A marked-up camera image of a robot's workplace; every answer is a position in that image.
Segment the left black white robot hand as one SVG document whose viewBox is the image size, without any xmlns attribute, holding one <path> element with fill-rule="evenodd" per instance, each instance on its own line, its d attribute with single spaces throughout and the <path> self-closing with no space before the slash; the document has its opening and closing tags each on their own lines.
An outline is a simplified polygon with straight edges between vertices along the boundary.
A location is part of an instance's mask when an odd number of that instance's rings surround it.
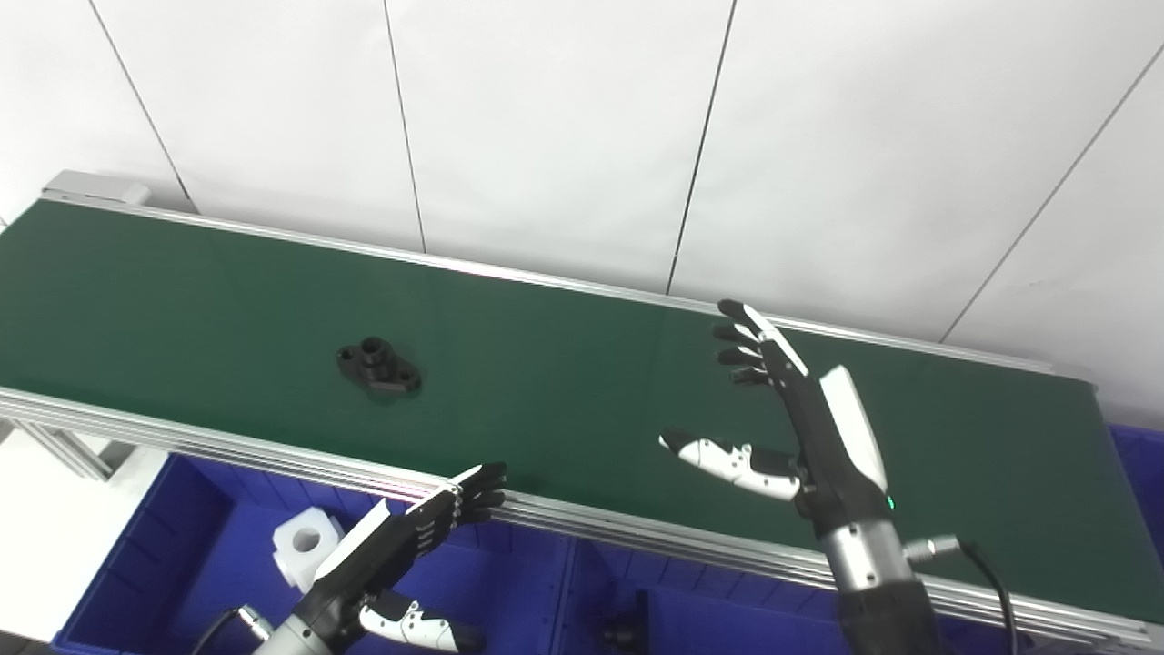
<svg viewBox="0 0 1164 655">
<path fill-rule="evenodd" d="M 345 654 L 365 635 L 432 652 L 483 652 L 483 631 L 396 592 L 416 561 L 453 531 L 487 522 L 506 501 L 508 465 L 484 463 L 442 480 L 404 513 L 378 501 L 346 534 L 271 638 L 271 654 Z"/>
</svg>

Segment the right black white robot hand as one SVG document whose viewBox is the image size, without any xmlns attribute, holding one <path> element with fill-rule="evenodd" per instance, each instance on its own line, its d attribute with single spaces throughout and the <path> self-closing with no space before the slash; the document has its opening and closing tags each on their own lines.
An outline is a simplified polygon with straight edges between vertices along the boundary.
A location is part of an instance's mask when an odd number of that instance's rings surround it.
<svg viewBox="0 0 1164 655">
<path fill-rule="evenodd" d="M 783 403 L 799 454 L 733 444 L 666 428 L 658 444 L 677 460 L 736 487 L 797 506 L 816 537 L 857 524 L 893 522 L 888 478 L 856 380 L 843 365 L 815 373 L 778 325 L 746 302 L 717 302 L 730 323 L 714 336 L 731 341 L 718 353 L 740 386 L 772 389 Z"/>
</svg>

